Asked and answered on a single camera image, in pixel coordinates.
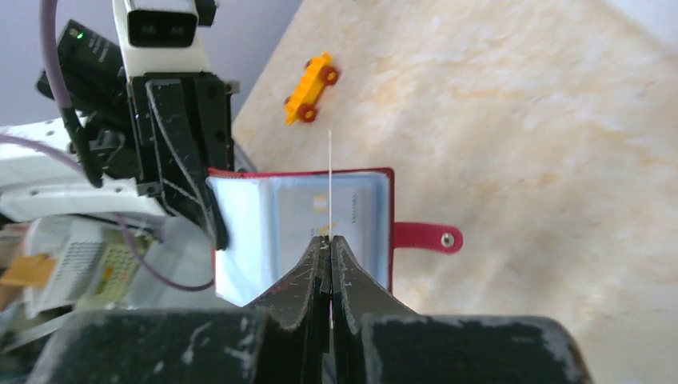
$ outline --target toy car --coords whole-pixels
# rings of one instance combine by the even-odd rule
[[[285,124],[289,126],[297,120],[313,122],[317,116],[316,104],[322,92],[327,86],[336,84],[337,80],[339,70],[332,66],[332,56],[323,52],[322,55],[311,58],[306,63],[306,71],[297,88],[285,100]]]

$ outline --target wire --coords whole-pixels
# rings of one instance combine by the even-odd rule
[[[49,156],[50,158],[60,162],[64,166],[69,167],[71,170],[75,170],[78,173],[82,173],[82,167],[72,158],[70,158],[68,155],[61,152],[60,150],[52,148],[41,142],[36,142],[34,140],[29,140],[27,138],[19,138],[9,134],[0,134],[0,144],[14,144],[16,146],[22,146],[30,150],[41,152]],[[137,246],[134,244],[134,239],[132,237],[132,234],[130,233],[130,229],[127,227],[125,219],[122,217],[122,215],[114,214],[114,216],[116,221],[118,222],[118,226],[120,226],[120,231],[122,232],[122,237],[125,240],[125,244],[127,245],[127,247],[130,248],[132,256],[134,256],[137,262],[141,264],[144,268],[146,268],[146,271],[153,275],[153,277],[155,277],[157,280],[163,282],[167,286],[171,286],[174,289],[184,290],[187,292],[198,292],[201,290],[206,290],[214,285],[214,279],[211,279],[209,280],[209,282],[202,284],[200,286],[185,286],[183,284],[173,282],[166,278],[165,276],[162,276],[139,254],[139,249],[137,249]]]
[[[125,223],[125,219],[122,217],[121,214],[114,214],[115,220],[118,222],[118,225],[120,226],[121,232],[122,232],[122,237],[125,239],[125,243],[127,246],[130,248],[130,252],[132,253],[132,256],[137,259],[137,262],[144,266],[148,273],[152,274],[154,278],[157,280],[160,280],[161,282],[165,283],[167,286],[171,286],[174,289],[177,290],[185,290],[187,292],[199,292],[201,290],[206,290],[210,288],[212,285],[214,285],[214,279],[210,280],[209,282],[201,285],[201,286],[185,286],[183,284],[179,284],[178,282],[173,282],[172,280],[169,280],[165,276],[161,275],[160,272],[156,271],[144,258],[139,254],[139,250],[137,247],[134,245],[134,239],[132,238],[132,234],[130,233],[130,230],[127,228],[127,225]]]
[[[59,53],[57,49],[56,18],[58,0],[40,1],[40,51],[45,66],[47,81],[52,90],[52,96],[61,112],[64,126],[70,136],[75,151],[82,164],[82,173],[95,188],[103,186],[103,170],[96,165],[90,154],[90,143],[84,135],[84,128],[80,124],[78,115],[73,108],[66,81],[64,80]]]
[[[57,51],[56,15],[58,0],[40,1],[40,46],[42,61],[54,101],[60,109],[72,108],[73,102],[66,88]]]
[[[329,180],[328,185],[328,206],[329,206],[329,241],[332,242],[332,229],[334,224],[332,223],[332,127],[327,131],[327,154],[328,154],[328,168],[327,168],[327,179]]]

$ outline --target card holder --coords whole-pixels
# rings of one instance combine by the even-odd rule
[[[328,172],[210,170],[209,175],[232,238],[231,247],[214,259],[217,294],[245,305],[296,264],[312,236],[328,234],[322,201]],[[453,226],[395,222],[393,187],[389,168],[333,170],[333,232],[346,237],[358,263],[389,292],[395,249],[453,254],[463,245],[462,233]]]

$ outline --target red toy wheel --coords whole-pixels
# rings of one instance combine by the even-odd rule
[[[310,104],[301,104],[297,110],[297,117],[303,122],[313,122],[317,116],[317,109]]]
[[[333,86],[339,80],[339,71],[333,66],[323,66],[320,69],[320,78],[328,86]]]

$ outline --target card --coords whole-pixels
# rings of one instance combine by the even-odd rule
[[[365,249],[365,189],[333,188],[332,234],[346,237],[356,257]],[[327,186],[281,186],[277,195],[279,271],[287,273],[299,261],[313,236],[329,235]]]

